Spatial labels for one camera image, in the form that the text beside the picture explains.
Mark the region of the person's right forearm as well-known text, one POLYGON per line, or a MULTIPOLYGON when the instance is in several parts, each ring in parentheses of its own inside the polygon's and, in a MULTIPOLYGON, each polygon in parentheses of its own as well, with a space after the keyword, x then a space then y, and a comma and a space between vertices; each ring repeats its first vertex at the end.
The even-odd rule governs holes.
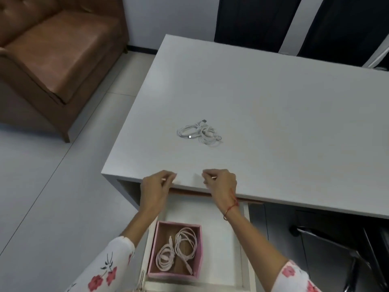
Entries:
POLYGON ((227 211, 224 218, 231 225, 257 276, 268 280, 276 278, 287 258, 241 215, 237 205, 227 211))

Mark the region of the black wall panel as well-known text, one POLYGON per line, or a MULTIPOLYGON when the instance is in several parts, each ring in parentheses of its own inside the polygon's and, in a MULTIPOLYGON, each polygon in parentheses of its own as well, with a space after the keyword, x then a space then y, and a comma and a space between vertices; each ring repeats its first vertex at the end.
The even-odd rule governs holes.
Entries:
POLYGON ((389 0, 323 0, 298 56, 362 67, 389 34, 389 0))
POLYGON ((214 42, 279 52, 301 0, 219 0, 214 42))

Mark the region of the person's right hand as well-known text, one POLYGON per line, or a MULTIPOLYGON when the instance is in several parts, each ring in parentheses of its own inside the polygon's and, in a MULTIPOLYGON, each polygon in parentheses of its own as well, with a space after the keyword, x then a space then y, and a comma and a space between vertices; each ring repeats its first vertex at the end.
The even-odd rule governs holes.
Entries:
POLYGON ((202 172, 203 179, 216 179, 216 188, 209 190, 211 196, 222 214, 226 214, 236 206, 236 175, 227 169, 205 169, 202 172))

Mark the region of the person's left forearm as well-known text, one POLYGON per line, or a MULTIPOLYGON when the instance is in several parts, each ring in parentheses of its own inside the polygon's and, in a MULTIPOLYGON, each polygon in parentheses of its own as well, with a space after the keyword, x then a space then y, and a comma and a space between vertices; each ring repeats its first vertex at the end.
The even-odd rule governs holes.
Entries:
POLYGON ((138 213, 121 232, 120 236, 129 239, 136 248, 143 235, 148 230, 151 223, 158 217, 160 212, 161 208, 157 206, 139 208, 138 213))

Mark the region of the white desk drawer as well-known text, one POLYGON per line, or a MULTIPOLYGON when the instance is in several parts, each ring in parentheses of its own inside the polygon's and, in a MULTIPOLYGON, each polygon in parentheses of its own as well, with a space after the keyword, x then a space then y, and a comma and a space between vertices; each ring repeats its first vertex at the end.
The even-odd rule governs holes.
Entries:
POLYGON ((139 272, 139 292, 257 292, 254 270, 231 226, 210 197, 170 194, 150 225, 139 272), (203 260, 197 280, 147 275, 157 221, 202 226, 203 260))

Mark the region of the pink storage box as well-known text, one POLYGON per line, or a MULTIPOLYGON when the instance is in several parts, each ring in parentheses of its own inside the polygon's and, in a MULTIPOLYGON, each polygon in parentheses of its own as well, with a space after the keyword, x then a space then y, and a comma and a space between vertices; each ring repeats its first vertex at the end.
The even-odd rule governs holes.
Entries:
POLYGON ((147 268, 150 278, 197 280, 202 260, 202 226, 157 221, 147 268))

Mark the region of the black chair with chrome frame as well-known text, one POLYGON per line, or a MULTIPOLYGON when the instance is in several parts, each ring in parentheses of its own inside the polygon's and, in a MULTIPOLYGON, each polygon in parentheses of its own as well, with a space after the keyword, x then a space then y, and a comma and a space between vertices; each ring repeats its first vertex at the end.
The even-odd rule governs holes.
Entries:
POLYGON ((380 290, 389 292, 389 225, 357 225, 339 235, 293 225, 289 232, 294 237, 310 235, 348 251, 352 262, 343 292, 356 292, 362 263, 371 270, 380 290))

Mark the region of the person's left hand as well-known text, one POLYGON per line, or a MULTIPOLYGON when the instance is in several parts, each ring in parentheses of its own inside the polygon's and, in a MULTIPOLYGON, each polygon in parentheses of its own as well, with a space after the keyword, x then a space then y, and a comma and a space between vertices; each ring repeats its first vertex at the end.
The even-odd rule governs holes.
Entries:
POLYGON ((143 178, 140 189, 140 207, 157 206, 164 208, 170 189, 162 188, 162 178, 176 178, 177 174, 171 171, 162 170, 143 178))

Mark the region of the white floral sleeve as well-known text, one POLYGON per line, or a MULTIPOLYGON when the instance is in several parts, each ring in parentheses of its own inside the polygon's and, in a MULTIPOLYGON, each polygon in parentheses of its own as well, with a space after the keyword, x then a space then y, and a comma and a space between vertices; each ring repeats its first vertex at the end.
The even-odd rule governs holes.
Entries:
POLYGON ((309 275, 292 260, 279 272, 271 292, 322 292, 312 283, 309 275))
POLYGON ((113 239, 65 292, 117 292, 134 251, 128 238, 113 239))

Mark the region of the white floral left sleeve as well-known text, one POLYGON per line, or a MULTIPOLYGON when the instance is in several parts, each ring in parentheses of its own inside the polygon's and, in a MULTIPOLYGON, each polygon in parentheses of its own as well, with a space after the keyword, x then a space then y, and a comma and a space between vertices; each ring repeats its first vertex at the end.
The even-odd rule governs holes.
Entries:
POLYGON ((117 292, 134 251, 128 238, 113 239, 65 292, 117 292))

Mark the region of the brown leather sofa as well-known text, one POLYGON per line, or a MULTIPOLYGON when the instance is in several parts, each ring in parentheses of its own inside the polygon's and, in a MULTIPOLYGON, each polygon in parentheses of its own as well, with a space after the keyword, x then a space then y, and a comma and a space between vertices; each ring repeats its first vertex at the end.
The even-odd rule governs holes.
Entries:
POLYGON ((123 0, 0 0, 0 124, 69 143, 128 42, 123 0))

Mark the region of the white floral right sleeve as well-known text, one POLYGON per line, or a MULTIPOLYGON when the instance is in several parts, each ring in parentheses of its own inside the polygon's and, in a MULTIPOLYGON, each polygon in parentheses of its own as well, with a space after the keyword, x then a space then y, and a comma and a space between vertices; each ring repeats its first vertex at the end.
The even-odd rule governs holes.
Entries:
POLYGON ((271 292, 322 292, 312 283, 309 275, 292 260, 279 272, 271 292))

